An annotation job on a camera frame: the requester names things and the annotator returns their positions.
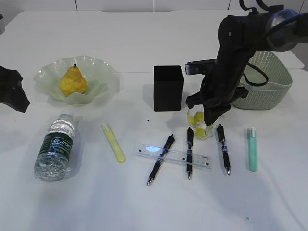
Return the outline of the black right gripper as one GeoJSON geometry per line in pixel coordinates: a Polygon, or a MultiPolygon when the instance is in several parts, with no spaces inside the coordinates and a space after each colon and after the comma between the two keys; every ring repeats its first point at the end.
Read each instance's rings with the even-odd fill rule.
{"type": "Polygon", "coordinates": [[[249,60],[245,50],[228,50],[220,48],[213,70],[205,80],[202,98],[195,93],[186,98],[188,108],[204,105],[204,122],[213,124],[221,115],[231,109],[235,101],[235,90],[239,84],[244,68],[249,60]]]}

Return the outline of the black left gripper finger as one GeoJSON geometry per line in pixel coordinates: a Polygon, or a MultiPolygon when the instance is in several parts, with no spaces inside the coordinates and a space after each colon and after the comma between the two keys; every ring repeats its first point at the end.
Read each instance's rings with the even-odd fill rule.
{"type": "Polygon", "coordinates": [[[0,103],[25,113],[30,102],[23,90],[22,81],[17,70],[0,67],[0,103]]]}

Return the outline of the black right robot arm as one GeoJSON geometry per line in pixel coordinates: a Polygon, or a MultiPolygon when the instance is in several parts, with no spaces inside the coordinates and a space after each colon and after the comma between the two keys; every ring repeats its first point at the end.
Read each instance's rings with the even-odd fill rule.
{"type": "Polygon", "coordinates": [[[277,12],[229,15],[218,29],[220,48],[216,59],[187,62],[187,75],[204,75],[199,92],[187,97],[186,105],[202,105],[204,122],[213,124],[230,110],[231,103],[245,98],[239,87],[248,61],[256,51],[285,52],[308,41],[308,14],[285,9],[277,12]]]}

